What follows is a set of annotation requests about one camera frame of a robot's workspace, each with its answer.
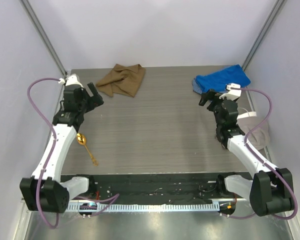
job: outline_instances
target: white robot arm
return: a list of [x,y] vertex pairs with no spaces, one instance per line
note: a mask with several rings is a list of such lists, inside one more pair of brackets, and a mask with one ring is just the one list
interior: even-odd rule
[[[76,138],[84,114],[102,105],[103,99],[98,94],[93,83],[89,83],[93,96],[79,82],[79,77],[70,75],[64,82],[63,104],[53,117],[53,129],[56,133],[56,143],[52,155],[42,176],[40,189],[40,205],[44,212],[63,213],[76,196],[83,193],[95,193],[96,186],[91,178],[76,176],[61,183],[61,170],[69,147]],[[52,149],[54,136],[51,135],[42,159],[30,178],[23,178],[20,189],[29,210],[37,211],[36,188],[41,171]]]
[[235,193],[250,201],[252,209],[258,216],[276,214],[294,209],[294,201],[283,182],[267,167],[279,174],[293,190],[291,172],[278,168],[258,152],[249,140],[245,143],[245,133],[237,125],[238,104],[241,95],[240,85],[231,83],[226,86],[227,93],[210,89],[203,93],[199,102],[204,106],[210,101],[207,109],[213,112],[216,121],[216,136],[219,142],[232,152],[243,163],[253,180],[248,180],[235,173],[220,174],[219,185],[224,193]]

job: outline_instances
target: blue cloth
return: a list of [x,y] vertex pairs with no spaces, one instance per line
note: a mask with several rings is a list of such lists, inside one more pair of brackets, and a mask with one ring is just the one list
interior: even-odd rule
[[192,80],[192,89],[195,93],[202,94],[202,90],[201,90],[200,86],[198,85],[198,83],[196,82],[195,78]]
[[209,89],[222,92],[226,89],[226,85],[231,83],[240,84],[242,88],[250,84],[250,79],[246,76],[240,65],[230,66],[206,76],[198,75],[194,80],[203,93],[208,92]]

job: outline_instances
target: wooden surface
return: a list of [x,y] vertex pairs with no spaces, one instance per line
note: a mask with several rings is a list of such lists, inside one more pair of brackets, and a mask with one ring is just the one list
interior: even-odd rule
[[[199,106],[192,79],[221,66],[148,67],[135,98],[101,93],[104,105],[84,115],[79,132],[99,161],[95,167],[73,141],[62,174],[141,174],[247,171],[216,139],[214,115]],[[110,69],[77,69],[96,83]],[[239,107],[250,109],[245,93]]]

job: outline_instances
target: gray wall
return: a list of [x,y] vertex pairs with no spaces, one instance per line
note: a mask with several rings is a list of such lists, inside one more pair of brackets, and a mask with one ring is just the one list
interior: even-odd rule
[[29,2],[71,70],[242,64],[276,0]]
[[[0,240],[15,230],[22,177],[29,177],[43,154],[49,129],[27,99],[27,87],[57,77],[54,61],[18,0],[0,1]],[[50,82],[33,91],[52,119],[60,88]]]
[[[272,97],[269,151],[279,167],[293,174],[300,222],[300,0],[287,1],[247,75],[252,80],[251,87]],[[267,101],[262,96],[252,96],[257,110],[265,116]]]

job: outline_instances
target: gold spoon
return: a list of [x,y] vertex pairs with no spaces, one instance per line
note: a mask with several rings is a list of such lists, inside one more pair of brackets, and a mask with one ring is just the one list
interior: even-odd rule
[[78,141],[78,143],[80,145],[85,146],[85,149],[88,151],[90,158],[92,160],[92,163],[94,166],[98,166],[98,161],[95,159],[95,157],[92,155],[92,153],[89,151],[88,147],[87,147],[87,138],[85,135],[83,135],[82,133],[77,133],[76,134],[76,140]]

